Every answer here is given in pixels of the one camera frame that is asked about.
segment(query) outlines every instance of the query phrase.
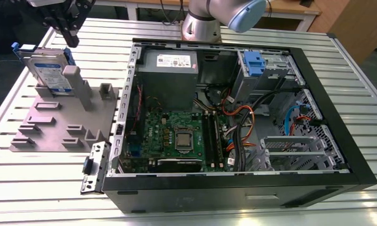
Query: connector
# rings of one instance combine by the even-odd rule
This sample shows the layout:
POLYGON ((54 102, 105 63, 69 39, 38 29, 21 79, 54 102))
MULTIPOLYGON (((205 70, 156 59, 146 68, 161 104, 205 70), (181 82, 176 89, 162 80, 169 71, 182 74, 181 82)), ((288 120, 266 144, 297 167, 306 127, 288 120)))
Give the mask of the connector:
POLYGON ((321 125, 325 125, 326 124, 326 120, 325 119, 322 119, 322 120, 320 120, 320 119, 312 119, 310 121, 309 121, 309 125, 310 126, 321 126, 321 125))
POLYGON ((261 76, 265 70, 265 60, 262 59, 260 52, 245 51, 244 62, 249 69, 249 76, 250 77, 261 76))

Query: white label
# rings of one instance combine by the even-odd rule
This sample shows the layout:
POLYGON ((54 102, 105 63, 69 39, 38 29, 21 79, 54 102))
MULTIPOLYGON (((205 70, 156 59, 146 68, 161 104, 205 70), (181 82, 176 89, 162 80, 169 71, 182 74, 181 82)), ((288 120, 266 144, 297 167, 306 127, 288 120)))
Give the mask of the white label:
POLYGON ((234 165, 234 159, 233 158, 228 158, 228 165, 230 165, 230 166, 234 165))
POLYGON ((56 92, 70 92, 72 87, 66 78, 62 76, 61 66, 57 64, 34 64, 40 79, 49 89, 56 92))
POLYGON ((233 104, 234 99, 232 96, 226 96, 226 100, 233 104))
POLYGON ((190 67, 188 55, 157 55, 157 67, 190 67))

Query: blue drive bay latch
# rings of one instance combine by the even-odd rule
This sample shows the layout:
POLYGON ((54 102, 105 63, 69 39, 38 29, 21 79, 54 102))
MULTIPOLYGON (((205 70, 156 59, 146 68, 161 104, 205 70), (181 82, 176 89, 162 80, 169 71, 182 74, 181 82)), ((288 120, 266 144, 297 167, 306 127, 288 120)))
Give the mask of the blue drive bay latch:
POLYGON ((246 68, 249 69, 249 76, 250 77, 261 76, 265 70, 265 60, 262 59, 260 52, 245 51, 244 62, 246 68))

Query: gray plastic part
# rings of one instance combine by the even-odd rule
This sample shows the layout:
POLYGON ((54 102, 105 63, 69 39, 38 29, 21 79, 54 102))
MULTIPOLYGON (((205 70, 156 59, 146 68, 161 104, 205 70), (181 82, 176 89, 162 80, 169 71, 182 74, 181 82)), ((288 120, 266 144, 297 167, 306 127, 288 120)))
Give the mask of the gray plastic part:
POLYGON ((84 147, 84 144, 77 137, 62 138, 61 144, 65 148, 84 147))
POLYGON ((18 128, 18 131, 22 134, 38 134, 41 132, 37 125, 34 124, 22 124, 18 128))
POLYGON ((90 101, 90 88, 86 81, 82 80, 80 75, 80 68, 77 66, 65 66, 62 75, 66 78, 70 86, 74 88, 74 95, 80 99, 85 111, 92 109, 90 101))
POLYGON ((38 102, 34 104, 37 110, 58 110, 61 104, 58 102, 38 102))
POLYGON ((29 116, 26 123, 32 124, 54 124, 56 119, 50 116, 29 116))
POLYGON ((69 135, 85 134, 86 130, 82 125, 68 125, 66 131, 69 135))
POLYGON ((53 94, 48 87, 40 87, 40 85, 37 84, 34 90, 40 97, 53 97, 53 94))
POLYGON ((113 87, 110 83, 100 84, 100 97, 102 100, 113 100, 116 99, 113 87))
MULTIPOLYGON (((118 88, 113 88, 114 96, 118 96, 118 88)), ((34 107, 29 109, 28 116, 22 123, 28 124, 26 120, 33 117, 54 118, 54 124, 37 124, 40 133, 30 133, 26 136, 33 140, 34 145, 18 145, 16 142, 10 146, 13 152, 89 152, 89 144, 85 141, 86 130, 94 133, 100 130, 101 137, 109 139, 112 120, 114 117, 114 109, 117 99, 101 100, 100 88, 92 87, 92 110, 85 111, 80 100, 74 96, 56 96, 56 97, 36 97, 34 103, 58 102, 60 109, 38 110, 34 107), (78 138, 81 147, 64 147, 64 138, 78 138)), ((24 138, 24 134, 18 131, 16 138, 24 138)))
POLYGON ((101 130, 97 131, 96 135, 92 134, 90 130, 86 130, 84 139, 90 147, 94 143, 106 140, 105 137, 102 136, 101 130))
POLYGON ((34 142, 28 137, 20 137, 20 138, 14 138, 10 144, 17 148, 22 148, 22 147, 33 148, 34 142))

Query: blue cable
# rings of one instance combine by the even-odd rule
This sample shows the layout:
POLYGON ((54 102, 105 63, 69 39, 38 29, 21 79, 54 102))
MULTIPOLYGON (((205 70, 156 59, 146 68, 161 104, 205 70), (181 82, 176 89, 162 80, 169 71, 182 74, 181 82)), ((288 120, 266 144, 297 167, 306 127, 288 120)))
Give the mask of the blue cable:
POLYGON ((289 108, 288 112, 286 112, 286 116, 285 116, 285 121, 284 121, 284 132, 285 135, 289 136, 289 119, 290 119, 290 114, 292 114, 292 110, 296 108, 300 108, 300 106, 305 106, 306 108, 310 109, 310 105, 305 105, 302 104, 300 101, 296 101, 296 103, 298 104, 297 106, 293 106, 289 108))
POLYGON ((289 135, 289 119, 290 119, 290 114, 292 114, 292 110, 300 108, 300 106, 293 106, 289 108, 288 112, 286 112, 286 116, 285 116, 285 121, 284 121, 284 132, 285 135, 289 135))

